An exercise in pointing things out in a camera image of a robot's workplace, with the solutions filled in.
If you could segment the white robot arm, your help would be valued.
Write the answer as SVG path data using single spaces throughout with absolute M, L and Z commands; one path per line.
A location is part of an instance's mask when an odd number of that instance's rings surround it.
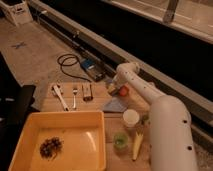
M 198 171 L 187 107 L 139 77 L 139 72 L 137 62 L 119 64 L 111 85 L 120 89 L 130 84 L 150 105 L 151 170 Z

